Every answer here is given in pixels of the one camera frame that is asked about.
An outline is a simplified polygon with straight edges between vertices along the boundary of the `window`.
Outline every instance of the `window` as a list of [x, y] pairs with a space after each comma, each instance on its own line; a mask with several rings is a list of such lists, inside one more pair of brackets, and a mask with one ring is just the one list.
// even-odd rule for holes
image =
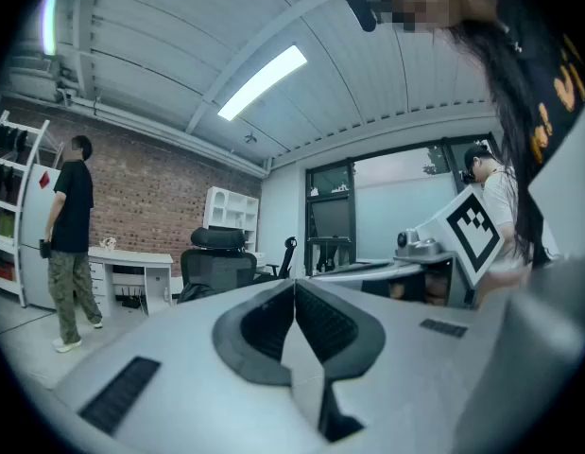
[[355, 262], [352, 162], [307, 172], [306, 247], [308, 274]]
[[349, 170], [346, 166], [318, 171], [311, 175], [307, 193], [310, 197], [349, 191]]
[[311, 257], [311, 275], [335, 271], [351, 264], [349, 243], [325, 241], [320, 244], [311, 244], [309, 255]]
[[414, 148], [354, 163], [358, 260], [392, 259], [397, 235], [456, 195], [443, 148]]
[[391, 259], [401, 231], [427, 221], [464, 189], [464, 153], [475, 143], [499, 156], [490, 133], [307, 170], [307, 274]]
[[310, 238], [349, 238], [349, 199], [311, 203], [309, 220]]

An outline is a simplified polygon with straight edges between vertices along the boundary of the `ceiling beam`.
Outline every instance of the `ceiling beam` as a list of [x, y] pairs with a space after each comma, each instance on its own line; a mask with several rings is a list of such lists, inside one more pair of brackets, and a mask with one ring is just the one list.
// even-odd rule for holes
[[[496, 133], [499, 130], [501, 130], [500, 122], [496, 117], [495, 110], [488, 103], [462, 104], [421, 110], [339, 132], [311, 145], [294, 149], [289, 153], [274, 158], [272, 169], [311, 157], [316, 157], [317, 159], [317, 155], [321, 155], [318, 159], [324, 163], [312, 164], [309, 167], [332, 163], [349, 156], [373, 152], [377, 149], [397, 148], [440, 139], [444, 136], [453, 137], [490, 131]], [[390, 139], [385, 137], [390, 133], [399, 138], [394, 140], [394, 145], [391, 144]], [[336, 152], [332, 150], [335, 148], [341, 148], [340, 152], [344, 156], [333, 158]]]
[[330, 0], [301, 0], [294, 4], [292, 7], [278, 15], [269, 24], [256, 34], [244, 47], [233, 56], [227, 66], [221, 71], [221, 73], [213, 82], [210, 89], [202, 97], [202, 102], [191, 117], [191, 121], [187, 125], [187, 132], [193, 132], [195, 127], [198, 125], [199, 120], [204, 115], [209, 106], [213, 103], [216, 95], [223, 88], [229, 79], [233, 77], [235, 72], [244, 63], [261, 48], [271, 37], [277, 35], [282, 29], [294, 22], [299, 17], [302, 17], [305, 13], [316, 9], [317, 7], [329, 2]]
[[93, 26], [93, 7], [95, 0], [74, 0], [74, 48], [76, 54], [76, 74], [80, 94], [86, 99], [95, 99], [93, 83], [93, 66], [91, 58], [83, 52], [91, 52], [91, 35]]

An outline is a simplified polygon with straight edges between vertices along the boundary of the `chair headrest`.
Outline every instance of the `chair headrest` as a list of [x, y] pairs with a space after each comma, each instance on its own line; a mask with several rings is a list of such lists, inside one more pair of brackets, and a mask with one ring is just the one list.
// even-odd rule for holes
[[206, 249], [237, 251], [244, 247], [244, 233], [240, 230], [213, 231], [199, 227], [191, 234], [191, 243]]

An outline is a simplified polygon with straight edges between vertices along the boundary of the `ceiling light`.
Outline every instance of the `ceiling light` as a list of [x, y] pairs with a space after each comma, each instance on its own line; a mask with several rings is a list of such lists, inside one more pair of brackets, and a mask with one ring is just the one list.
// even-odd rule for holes
[[280, 79], [285, 78], [307, 62], [300, 50], [292, 45], [282, 52], [273, 61], [258, 71], [240, 90], [227, 101], [227, 104], [218, 112], [219, 116], [228, 121], [234, 119], [254, 99], [264, 93]]
[[55, 4], [57, 0], [43, 0], [42, 41], [44, 54], [55, 55]]

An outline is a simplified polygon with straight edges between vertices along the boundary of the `black t-shirt with yellow print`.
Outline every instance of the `black t-shirt with yellow print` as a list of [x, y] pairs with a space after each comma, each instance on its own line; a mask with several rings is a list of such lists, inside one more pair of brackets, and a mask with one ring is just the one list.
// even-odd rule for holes
[[511, 6], [499, 5], [499, 20], [508, 27], [517, 59], [538, 105], [539, 123], [529, 130], [535, 161], [543, 166], [574, 126], [585, 103], [585, 67], [567, 35], [554, 41], [558, 51], [542, 57], [542, 41], [531, 33]]

